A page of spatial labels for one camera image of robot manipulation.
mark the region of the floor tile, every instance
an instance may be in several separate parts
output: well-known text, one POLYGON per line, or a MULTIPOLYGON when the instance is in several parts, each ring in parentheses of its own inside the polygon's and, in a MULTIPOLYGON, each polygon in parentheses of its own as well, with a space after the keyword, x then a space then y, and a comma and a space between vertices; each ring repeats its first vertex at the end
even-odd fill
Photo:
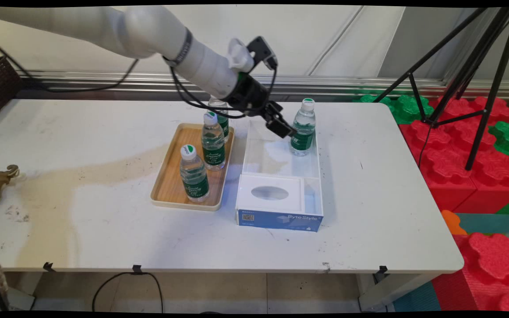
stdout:
MULTIPOLYGON (((34 296, 32 310, 91 311, 91 300, 99 286, 115 273, 44 273, 34 296)), ((107 283, 95 300, 96 311, 109 311, 119 279, 107 283)))
POLYGON ((268 274, 269 314, 360 312, 352 274, 268 274))
MULTIPOLYGON (((266 314, 266 274, 157 273, 164 312, 266 314)), ((122 276, 113 312, 160 312, 158 288, 148 275, 122 276)))

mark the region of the white table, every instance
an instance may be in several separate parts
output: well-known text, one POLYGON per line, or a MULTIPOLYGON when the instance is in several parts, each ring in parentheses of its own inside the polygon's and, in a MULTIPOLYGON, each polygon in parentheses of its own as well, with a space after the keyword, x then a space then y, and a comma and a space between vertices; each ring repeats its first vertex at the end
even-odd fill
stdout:
MULTIPOLYGON (((292 121, 300 103, 281 105, 292 121)), ((168 101, 10 102, 0 113, 0 171, 16 164, 21 175, 0 201, 3 268, 364 274, 387 266, 392 275, 363 291, 365 310, 463 267, 380 103, 316 104, 325 213, 317 233, 236 225, 248 121, 260 117, 231 120, 220 210, 154 206, 150 191, 177 125, 202 123, 203 112, 168 101)))

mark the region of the wooden tray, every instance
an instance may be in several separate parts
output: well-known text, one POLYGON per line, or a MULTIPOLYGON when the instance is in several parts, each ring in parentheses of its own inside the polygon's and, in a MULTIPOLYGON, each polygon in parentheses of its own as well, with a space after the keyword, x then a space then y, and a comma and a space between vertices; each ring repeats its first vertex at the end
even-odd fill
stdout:
POLYGON ((201 147, 201 129, 203 125, 181 123, 176 128, 166 157, 160 167, 160 172, 154 183, 150 199, 160 207, 217 211, 221 207, 221 198, 225 186, 225 177, 229 168, 235 129, 229 127, 229 140, 225 143, 225 167, 220 171, 208 170, 209 197, 202 203, 195 203, 188 199, 180 177, 180 148, 185 144, 196 147, 198 155, 203 160, 204 151, 201 147))

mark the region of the plastic bottle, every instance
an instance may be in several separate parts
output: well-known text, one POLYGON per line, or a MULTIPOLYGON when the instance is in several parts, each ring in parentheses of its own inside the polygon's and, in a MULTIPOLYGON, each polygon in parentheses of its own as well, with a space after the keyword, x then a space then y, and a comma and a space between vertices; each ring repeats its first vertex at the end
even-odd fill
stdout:
POLYGON ((217 115, 211 111, 204 114, 201 146, 204 148, 205 166, 211 171, 221 170, 225 166, 225 137, 217 115))
POLYGON ((209 183, 204 162, 192 145, 184 145, 180 154, 180 176, 188 199, 197 203, 205 201, 209 195, 209 183))
POLYGON ((297 133, 290 140, 290 150, 293 154, 303 156, 309 153, 311 141, 315 133, 315 113, 313 106, 315 101, 305 98, 301 101, 301 108, 293 120, 293 127, 297 133))
MULTIPOLYGON (((215 97, 210 97, 208 106, 213 107, 228 107, 227 103, 219 100, 215 97)), ((220 110, 220 113, 228 114, 226 110, 220 110)), ((225 142, 229 140, 229 118, 223 116, 217 116, 217 122, 220 124, 221 129, 223 129, 223 133, 225 135, 225 142)))

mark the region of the green bottle label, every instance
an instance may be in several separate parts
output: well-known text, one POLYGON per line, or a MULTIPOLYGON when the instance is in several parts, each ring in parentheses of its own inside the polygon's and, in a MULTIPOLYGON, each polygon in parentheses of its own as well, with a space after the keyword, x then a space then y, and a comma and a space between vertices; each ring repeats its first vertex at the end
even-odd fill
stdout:
POLYGON ((306 150, 311 146, 311 141, 313 140, 313 135, 315 132, 310 133, 309 135, 302 135, 301 133, 295 134, 290 140, 290 144, 295 150, 306 150))
POLYGON ((225 147, 221 146, 219 149, 207 150, 204 148, 204 161, 208 165, 216 166, 225 161, 225 147))
POLYGON ((196 185, 189 185, 188 183, 184 183, 184 189, 186 190, 186 194, 189 197, 203 197, 206 193, 208 193, 209 190, 209 183, 208 183, 208 176, 205 176, 204 181, 196 184, 196 185))
POLYGON ((227 117, 219 116, 217 117, 217 120, 219 121, 221 129, 223 129, 223 135, 227 137, 229 134, 229 119, 227 117))

